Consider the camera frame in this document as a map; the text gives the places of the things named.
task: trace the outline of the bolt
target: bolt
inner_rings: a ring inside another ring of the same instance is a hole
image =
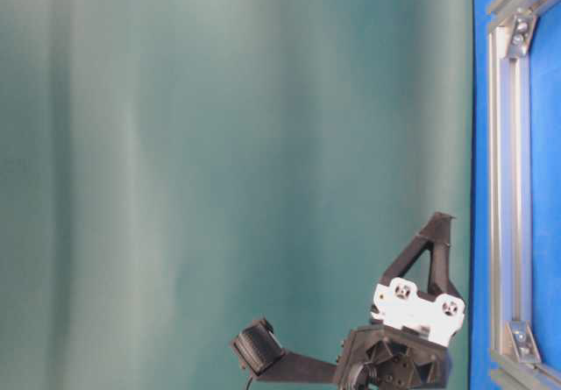
[[[520,33],[517,33],[514,37],[512,37],[512,44],[514,46],[521,46],[523,42],[524,37]]]
[[[528,22],[518,19],[518,25],[516,26],[516,31],[519,33],[525,33],[528,30]]]
[[[448,301],[442,304],[442,311],[449,317],[458,313],[458,304],[454,301]]]

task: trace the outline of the green curtain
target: green curtain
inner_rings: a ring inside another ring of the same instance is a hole
[[[332,362],[435,210],[467,299],[471,0],[0,4],[2,388],[241,389],[262,315]]]

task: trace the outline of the white mounting plate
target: white mounting plate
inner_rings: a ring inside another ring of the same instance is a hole
[[[374,320],[398,330],[407,327],[445,347],[464,323],[465,303],[460,298],[440,294],[434,301],[424,300],[417,285],[403,278],[393,278],[389,287],[379,283],[373,303],[379,310],[371,313]]]

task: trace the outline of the screw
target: screw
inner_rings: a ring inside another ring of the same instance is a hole
[[[517,330],[515,332],[515,336],[516,336],[516,340],[518,342],[525,342],[526,341],[526,333],[524,333],[523,331]]]
[[[525,33],[528,30],[528,22],[518,19],[518,25],[516,26],[516,31],[519,33]]]
[[[454,301],[448,301],[442,304],[442,311],[449,317],[458,313],[458,304]]]
[[[512,37],[512,43],[514,46],[521,46],[522,42],[524,42],[524,37],[517,33],[514,37]]]
[[[407,300],[409,298],[409,294],[411,294],[411,288],[407,285],[398,285],[395,287],[395,295],[398,298]]]

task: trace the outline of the metal frame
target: metal frame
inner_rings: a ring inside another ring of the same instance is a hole
[[[493,0],[487,13],[490,372],[502,388],[561,389],[532,324],[528,50],[537,18],[559,0]]]

